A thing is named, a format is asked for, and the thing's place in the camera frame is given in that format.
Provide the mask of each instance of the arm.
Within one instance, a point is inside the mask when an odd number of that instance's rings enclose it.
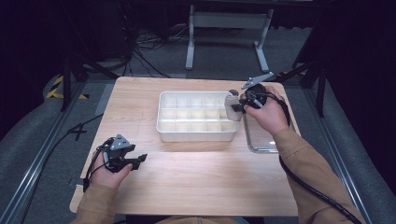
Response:
[[[267,91],[279,94],[272,88]],[[302,137],[289,128],[284,113],[273,99],[268,98],[261,109],[247,106],[247,113],[268,131],[276,141],[276,147],[283,162],[305,183],[331,197],[351,212],[362,223],[364,219],[353,206],[347,190],[332,171],[329,163],[321,157]],[[288,177],[294,199],[297,202],[300,223],[350,223],[339,211],[303,189]]]
[[[118,173],[109,172],[103,166],[103,152],[95,161],[91,184],[78,205],[77,216],[71,223],[113,223],[118,188],[131,172],[131,164]]]

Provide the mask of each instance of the black cable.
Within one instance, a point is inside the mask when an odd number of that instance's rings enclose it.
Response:
[[[143,66],[144,68],[146,68],[146,70],[148,71],[148,74],[149,74],[151,77],[155,77],[155,76],[153,76],[153,75],[150,73],[149,69],[143,64],[143,62],[142,62],[140,59],[138,59],[136,56],[134,56],[134,57],[142,64],[142,66]]]
[[[135,52],[141,59],[143,59],[143,61],[145,61],[146,63],[148,63],[148,65],[150,65],[156,72],[158,72],[158,74],[160,74],[160,75],[162,75],[162,76],[164,76],[164,77],[169,77],[168,75],[166,75],[166,74],[164,74],[164,73],[158,71],[157,68],[155,68],[151,63],[149,63],[149,62],[145,59],[145,57],[143,57],[143,55],[142,55],[141,52],[139,52],[139,51],[136,50],[136,49],[134,49],[134,52]]]
[[[35,185],[33,186],[32,193],[30,194],[29,202],[26,204],[26,207],[25,207],[25,209],[24,209],[24,211],[23,211],[23,215],[22,215],[22,218],[21,218],[21,224],[23,224],[23,223],[24,223],[24,220],[26,219],[26,216],[27,216],[27,213],[28,213],[28,211],[29,211],[30,205],[32,204],[33,198],[34,198],[34,196],[35,196],[35,192],[37,191],[38,182],[40,181],[40,178],[41,178],[41,176],[42,176],[42,174],[43,174],[44,168],[45,168],[45,166],[46,166],[48,160],[50,159],[50,156],[52,155],[52,152],[54,151],[54,149],[55,149],[55,148],[62,142],[62,140],[64,140],[64,139],[66,138],[66,136],[69,135],[71,132],[75,131],[75,130],[78,129],[79,127],[81,127],[81,126],[83,126],[83,125],[85,125],[85,124],[87,124],[87,123],[89,123],[89,122],[91,122],[91,121],[93,121],[93,120],[95,120],[95,119],[98,119],[98,118],[100,118],[100,117],[102,117],[102,116],[103,116],[103,114],[98,115],[98,116],[94,117],[93,119],[89,119],[89,120],[85,121],[84,123],[80,123],[80,124],[76,125],[75,127],[69,129],[69,130],[67,131],[67,133],[66,133],[64,136],[62,136],[62,137],[55,143],[55,145],[54,145],[54,146],[52,147],[52,149],[50,150],[49,154],[47,154],[46,159],[44,159],[43,165],[42,165],[41,169],[38,170],[37,179],[36,179]]]
[[[345,209],[345,207],[338,202],[336,202],[334,199],[330,198],[329,196],[323,194],[322,192],[318,191],[317,189],[314,189],[312,186],[308,185],[305,183],[302,179],[300,179],[297,175],[295,175],[289,167],[283,162],[282,158],[279,156],[279,162],[280,165],[282,166],[283,170],[290,176],[295,182],[297,182],[300,186],[303,188],[307,189],[309,192],[320,198],[323,202],[331,205],[333,208],[338,210],[341,214],[343,214],[347,219],[349,219],[352,223],[355,224],[361,224],[361,222],[353,216],[352,213],[350,213],[348,210]]]

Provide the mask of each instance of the person's left hand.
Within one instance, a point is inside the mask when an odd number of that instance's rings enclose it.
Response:
[[[122,180],[131,172],[132,164],[126,165],[118,173],[111,173],[104,166],[103,151],[99,152],[92,170],[96,170],[91,176],[91,183],[118,189]]]

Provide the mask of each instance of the white plastic tray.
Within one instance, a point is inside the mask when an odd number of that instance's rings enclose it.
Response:
[[[157,130],[164,142],[231,141],[239,123],[227,119],[227,91],[164,91]]]

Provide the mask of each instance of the hand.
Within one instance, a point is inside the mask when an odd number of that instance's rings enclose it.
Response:
[[[92,174],[91,182],[94,184],[107,186],[112,189],[118,189],[122,180],[131,172],[131,168],[132,164],[128,164],[118,173],[111,173],[104,166],[103,151],[101,151],[99,152],[99,155],[96,158],[95,164],[93,166],[93,170],[97,170]]]
[[[274,94],[278,99],[281,99],[279,93],[274,89],[274,87],[266,86],[265,89],[267,92]],[[255,109],[249,105],[245,105],[245,110],[247,111],[247,114],[257,120],[260,126],[271,135],[289,128],[288,121],[282,107],[277,103],[277,101],[270,97],[267,97],[267,101],[262,108]]]

